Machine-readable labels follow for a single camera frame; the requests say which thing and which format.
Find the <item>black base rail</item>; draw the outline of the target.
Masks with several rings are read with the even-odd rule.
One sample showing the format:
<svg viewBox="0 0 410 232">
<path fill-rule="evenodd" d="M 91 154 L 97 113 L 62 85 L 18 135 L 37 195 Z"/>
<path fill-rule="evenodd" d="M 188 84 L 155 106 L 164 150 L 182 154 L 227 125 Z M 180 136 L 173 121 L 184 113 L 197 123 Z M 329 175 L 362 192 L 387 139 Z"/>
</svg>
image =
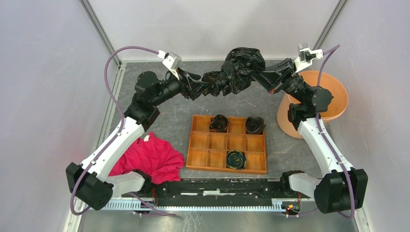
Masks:
<svg viewBox="0 0 410 232">
<path fill-rule="evenodd" d="M 136 192 L 142 199 L 154 199 L 157 206 L 269 206 L 272 199 L 296 202 L 308 196 L 284 188 L 279 179 L 181 179 L 151 184 Z"/>
</svg>

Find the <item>black trash bag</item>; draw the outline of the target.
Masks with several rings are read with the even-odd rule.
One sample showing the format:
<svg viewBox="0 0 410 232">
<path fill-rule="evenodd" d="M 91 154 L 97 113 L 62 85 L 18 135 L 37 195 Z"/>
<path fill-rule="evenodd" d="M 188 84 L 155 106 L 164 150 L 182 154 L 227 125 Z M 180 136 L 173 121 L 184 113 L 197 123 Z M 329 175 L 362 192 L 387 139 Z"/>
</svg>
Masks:
<svg viewBox="0 0 410 232">
<path fill-rule="evenodd" d="M 264 70 L 265 59 L 259 49 L 234 48 L 226 56 L 220 70 L 203 74 L 202 81 L 207 83 L 203 95 L 238 94 L 251 85 L 253 76 Z"/>
</svg>

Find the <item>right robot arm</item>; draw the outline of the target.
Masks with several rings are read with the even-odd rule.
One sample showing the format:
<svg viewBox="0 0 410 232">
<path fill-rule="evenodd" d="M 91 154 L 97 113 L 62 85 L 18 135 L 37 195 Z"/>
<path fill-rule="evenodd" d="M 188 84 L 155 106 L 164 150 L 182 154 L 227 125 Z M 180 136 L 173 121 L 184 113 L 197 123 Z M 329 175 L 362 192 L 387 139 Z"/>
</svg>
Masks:
<svg viewBox="0 0 410 232">
<path fill-rule="evenodd" d="M 307 142 L 322 173 L 322 178 L 317 179 L 303 171 L 284 172 L 280 193 L 292 197 L 299 192 L 312 198 L 323 214 L 339 213 L 353 218 L 363 206 L 368 175 L 342 155 L 325 128 L 321 113 L 334 99 L 331 91 L 319 83 L 312 86 L 306 82 L 289 58 L 257 72 L 253 80 L 270 94 L 284 91 L 298 100 L 290 104 L 288 120 Z"/>
</svg>

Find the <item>rolled black bag, bottom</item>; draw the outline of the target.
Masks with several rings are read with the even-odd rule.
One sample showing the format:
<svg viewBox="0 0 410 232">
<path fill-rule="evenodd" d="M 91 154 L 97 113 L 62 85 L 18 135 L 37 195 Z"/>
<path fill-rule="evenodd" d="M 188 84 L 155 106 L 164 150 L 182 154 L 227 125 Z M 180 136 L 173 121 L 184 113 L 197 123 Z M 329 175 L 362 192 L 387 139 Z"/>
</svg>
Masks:
<svg viewBox="0 0 410 232">
<path fill-rule="evenodd" d="M 246 167 L 247 158 L 244 152 L 230 150 L 226 155 L 226 167 L 234 170 L 243 170 Z"/>
</svg>

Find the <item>rolled black bag,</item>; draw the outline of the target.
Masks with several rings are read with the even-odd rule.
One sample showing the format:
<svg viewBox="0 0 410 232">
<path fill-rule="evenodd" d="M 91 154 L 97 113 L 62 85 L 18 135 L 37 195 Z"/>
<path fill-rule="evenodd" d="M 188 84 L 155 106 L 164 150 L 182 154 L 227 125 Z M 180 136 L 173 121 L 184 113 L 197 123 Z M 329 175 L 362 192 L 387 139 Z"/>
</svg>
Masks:
<svg viewBox="0 0 410 232">
<path fill-rule="evenodd" d="M 246 134 L 261 135 L 266 127 L 265 120 L 259 116 L 250 116 L 246 119 Z"/>
<path fill-rule="evenodd" d="M 229 120 L 224 115 L 216 115 L 210 120 L 209 130 L 211 132 L 227 132 Z"/>
<path fill-rule="evenodd" d="M 247 158 L 244 152 L 230 150 L 226 155 L 226 167 L 234 170 L 243 170 L 246 167 Z"/>
</svg>

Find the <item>rolled black bag, top middle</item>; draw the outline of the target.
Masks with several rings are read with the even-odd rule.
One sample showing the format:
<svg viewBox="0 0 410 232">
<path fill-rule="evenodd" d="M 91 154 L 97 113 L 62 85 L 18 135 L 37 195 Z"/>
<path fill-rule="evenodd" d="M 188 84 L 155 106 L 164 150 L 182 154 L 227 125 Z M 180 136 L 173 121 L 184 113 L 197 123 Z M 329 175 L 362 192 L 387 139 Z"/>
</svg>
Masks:
<svg viewBox="0 0 410 232">
<path fill-rule="evenodd" d="M 224 115 L 216 115 L 210 120 L 209 130 L 211 132 L 227 132 L 229 120 Z"/>
</svg>

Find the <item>orange trash bin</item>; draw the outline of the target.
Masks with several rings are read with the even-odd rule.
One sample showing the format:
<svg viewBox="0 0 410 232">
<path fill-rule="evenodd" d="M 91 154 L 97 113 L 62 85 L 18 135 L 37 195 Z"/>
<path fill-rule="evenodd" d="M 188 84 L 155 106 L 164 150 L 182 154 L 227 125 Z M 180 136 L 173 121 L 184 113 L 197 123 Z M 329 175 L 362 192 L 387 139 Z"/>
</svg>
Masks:
<svg viewBox="0 0 410 232">
<path fill-rule="evenodd" d="M 304 81 L 311 86 L 316 86 L 319 77 L 319 71 L 303 71 L 299 73 L 303 77 Z M 323 72 L 321 74 L 320 86 L 329 90 L 333 96 L 333 99 L 328 106 L 326 112 L 321 113 L 321 119 L 324 124 L 327 125 L 330 121 L 341 116 L 347 106 L 348 106 L 348 93 L 341 82 L 339 82 L 332 75 Z M 277 112 L 277 122 L 280 129 L 286 133 L 288 136 L 301 139 L 302 136 L 294 128 L 293 124 L 288 120 L 288 110 L 291 103 L 299 103 L 300 101 L 296 100 L 289 94 L 285 94 L 278 112 Z"/>
</svg>

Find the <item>orange wooden divider tray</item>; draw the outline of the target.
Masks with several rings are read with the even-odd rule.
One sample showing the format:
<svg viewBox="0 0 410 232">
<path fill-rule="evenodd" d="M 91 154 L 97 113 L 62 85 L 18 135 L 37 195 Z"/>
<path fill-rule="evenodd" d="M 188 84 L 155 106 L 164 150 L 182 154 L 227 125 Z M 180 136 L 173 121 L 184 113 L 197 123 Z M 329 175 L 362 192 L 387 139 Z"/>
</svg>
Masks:
<svg viewBox="0 0 410 232">
<path fill-rule="evenodd" d="M 265 131 L 262 134 L 248 134 L 245 117 L 228 117 L 227 131 L 213 132 L 209 129 L 212 118 L 214 116 L 192 117 L 186 168 L 209 172 L 266 174 Z M 226 158 L 232 150 L 238 150 L 246 157 L 244 169 L 228 167 Z"/>
</svg>

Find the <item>rolled black bag, top right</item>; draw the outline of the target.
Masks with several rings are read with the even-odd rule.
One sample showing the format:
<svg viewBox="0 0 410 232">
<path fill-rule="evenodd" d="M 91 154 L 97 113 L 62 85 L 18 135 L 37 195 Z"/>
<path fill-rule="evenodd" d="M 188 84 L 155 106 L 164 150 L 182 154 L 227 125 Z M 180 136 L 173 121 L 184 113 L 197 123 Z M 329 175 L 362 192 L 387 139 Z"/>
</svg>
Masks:
<svg viewBox="0 0 410 232">
<path fill-rule="evenodd" d="M 265 120 L 259 116 L 250 116 L 246 119 L 246 134 L 261 135 L 266 127 Z"/>
</svg>

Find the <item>red cloth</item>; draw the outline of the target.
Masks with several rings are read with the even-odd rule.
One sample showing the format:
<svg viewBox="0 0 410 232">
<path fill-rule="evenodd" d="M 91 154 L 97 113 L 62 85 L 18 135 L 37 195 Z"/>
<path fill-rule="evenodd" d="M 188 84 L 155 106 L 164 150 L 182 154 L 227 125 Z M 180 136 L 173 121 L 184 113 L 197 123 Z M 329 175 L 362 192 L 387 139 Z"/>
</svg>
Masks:
<svg viewBox="0 0 410 232">
<path fill-rule="evenodd" d="M 151 177 L 153 184 L 180 181 L 180 171 L 185 161 L 170 142 L 158 138 L 153 132 L 148 138 L 138 138 L 113 166 L 109 176 L 140 170 Z"/>
</svg>

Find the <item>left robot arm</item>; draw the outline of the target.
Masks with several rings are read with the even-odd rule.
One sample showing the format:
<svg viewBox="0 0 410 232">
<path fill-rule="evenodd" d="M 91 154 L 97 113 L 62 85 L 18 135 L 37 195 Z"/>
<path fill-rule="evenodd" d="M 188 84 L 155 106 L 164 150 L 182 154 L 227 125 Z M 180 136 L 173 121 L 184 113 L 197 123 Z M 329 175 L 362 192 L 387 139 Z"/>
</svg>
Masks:
<svg viewBox="0 0 410 232">
<path fill-rule="evenodd" d="M 66 168 L 72 212 L 80 214 L 74 208 L 75 199 L 80 199 L 88 208 L 100 210 L 113 197 L 123 194 L 148 196 L 152 184 L 141 171 L 110 176 L 111 170 L 130 145 L 157 119 L 160 114 L 158 105 L 178 94 L 195 100 L 209 86 L 210 83 L 203 81 L 201 76 L 180 68 L 168 71 L 164 80 L 151 71 L 141 73 L 137 77 L 132 102 L 116 130 L 80 164 L 72 162 Z"/>
</svg>

